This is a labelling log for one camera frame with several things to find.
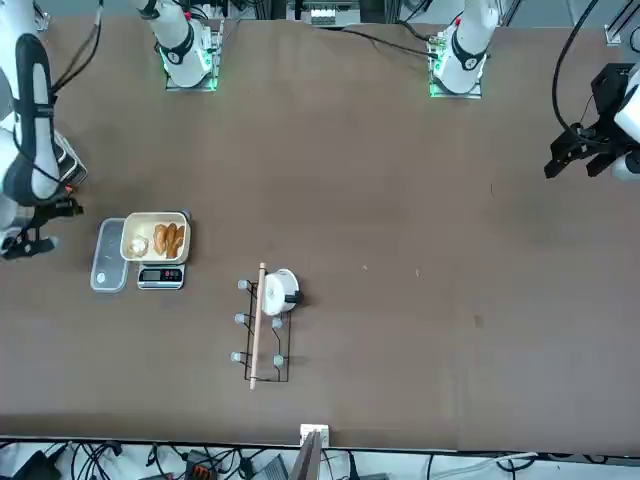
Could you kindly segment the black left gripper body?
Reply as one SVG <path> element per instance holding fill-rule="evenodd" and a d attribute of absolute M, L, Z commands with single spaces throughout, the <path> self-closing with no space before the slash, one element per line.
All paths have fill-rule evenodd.
<path fill-rule="evenodd" d="M 632 72 L 632 63 L 608 63 L 591 81 L 599 131 L 613 129 L 614 115 L 620 108 Z"/>

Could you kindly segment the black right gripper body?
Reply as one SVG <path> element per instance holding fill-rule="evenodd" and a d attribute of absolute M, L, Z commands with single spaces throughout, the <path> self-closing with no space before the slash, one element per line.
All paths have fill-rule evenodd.
<path fill-rule="evenodd" d="M 36 199 L 34 202 L 22 206 L 23 223 L 47 223 L 48 201 Z"/>

